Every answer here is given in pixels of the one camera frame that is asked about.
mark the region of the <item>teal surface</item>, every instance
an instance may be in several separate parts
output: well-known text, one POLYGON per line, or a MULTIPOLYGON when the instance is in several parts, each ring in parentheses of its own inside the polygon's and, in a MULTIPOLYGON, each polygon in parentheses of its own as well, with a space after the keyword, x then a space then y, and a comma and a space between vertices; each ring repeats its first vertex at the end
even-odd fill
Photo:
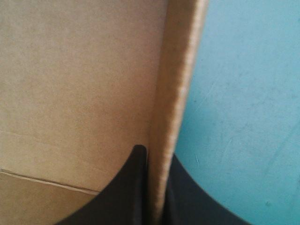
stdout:
POLYGON ((211 0, 176 154, 254 225, 300 225, 300 0, 211 0))

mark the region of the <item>black curved edge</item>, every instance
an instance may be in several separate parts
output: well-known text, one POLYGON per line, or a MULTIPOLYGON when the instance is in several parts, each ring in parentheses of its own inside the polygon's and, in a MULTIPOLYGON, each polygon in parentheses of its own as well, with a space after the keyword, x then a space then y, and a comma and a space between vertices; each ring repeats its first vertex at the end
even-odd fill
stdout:
POLYGON ((211 198, 172 159, 167 184, 163 225, 249 225, 211 198))
POLYGON ((142 225, 146 156, 145 147, 136 145, 106 188, 57 225, 142 225))

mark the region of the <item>cardboard seam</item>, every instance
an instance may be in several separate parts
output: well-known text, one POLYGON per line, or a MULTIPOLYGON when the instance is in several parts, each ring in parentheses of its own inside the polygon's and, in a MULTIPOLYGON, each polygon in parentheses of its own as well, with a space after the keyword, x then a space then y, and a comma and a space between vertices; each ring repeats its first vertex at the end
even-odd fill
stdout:
POLYGON ((8 170, 4 170, 1 168, 0 168, 0 173, 14 177, 14 178, 22 179, 22 180, 29 180, 32 182, 56 186, 56 187, 68 189, 70 191, 82 192, 82 193, 85 193, 88 195, 98 195, 99 194, 99 192, 95 191, 95 190, 91 190, 91 189, 87 189, 87 188, 83 188, 83 187, 71 186, 68 184, 63 184, 63 183, 55 182, 52 180, 45 180, 45 179, 41 179, 41 178, 35 178, 35 177, 26 176, 26 175, 21 175, 21 174, 18 174, 18 173, 12 172, 12 171, 8 171, 8 170))

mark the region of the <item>brown cardboard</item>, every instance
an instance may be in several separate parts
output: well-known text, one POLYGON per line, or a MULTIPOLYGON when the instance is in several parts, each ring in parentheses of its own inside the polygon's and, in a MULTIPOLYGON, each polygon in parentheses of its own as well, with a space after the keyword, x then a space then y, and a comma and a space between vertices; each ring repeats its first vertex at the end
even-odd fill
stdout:
POLYGON ((0 173, 0 225, 52 225, 93 197, 0 173))
POLYGON ((105 187, 148 145, 165 11, 166 0, 0 1, 0 168, 105 187))
POLYGON ((159 224, 208 0, 169 0, 150 130, 148 200, 159 224))

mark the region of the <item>crease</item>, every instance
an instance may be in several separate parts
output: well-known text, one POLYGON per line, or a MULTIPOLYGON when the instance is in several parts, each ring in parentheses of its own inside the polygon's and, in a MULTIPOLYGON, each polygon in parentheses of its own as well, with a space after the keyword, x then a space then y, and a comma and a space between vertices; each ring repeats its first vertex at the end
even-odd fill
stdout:
POLYGON ((29 181, 32 181, 32 182, 37 182, 37 183, 47 184, 47 185, 51 185, 51 186, 56 186, 56 187, 68 189, 68 190, 71 190, 71 191, 82 192, 82 193, 85 193, 85 194, 88 194, 88 195, 98 195, 99 194, 99 191, 96 191, 96 190, 92 190, 92 189, 88 189, 88 188, 84 188, 84 187, 72 186, 72 185, 69 185, 69 184, 64 184, 64 183, 61 183, 61 182, 56 182, 56 181, 47 180, 47 179, 26 176, 26 175, 22 175, 22 174, 15 173, 15 172, 5 170, 5 169, 1 169, 1 168, 0 168, 0 173, 11 176, 11 177, 14 177, 14 178, 22 179, 22 180, 29 180, 29 181))
POLYGON ((21 136, 21 137, 30 137, 30 138, 34 139, 34 141, 36 141, 37 143, 48 145, 48 146, 59 148, 59 149, 61 148, 58 145, 55 145, 55 144, 52 144, 52 143, 43 142, 43 141, 41 141, 41 139, 39 139, 39 138, 37 138, 37 137, 35 137, 33 135, 19 134, 17 132, 11 132, 11 131, 5 131, 5 130, 0 130, 0 132, 5 133, 5 134, 9 134, 9 135, 16 135, 16 136, 21 136))

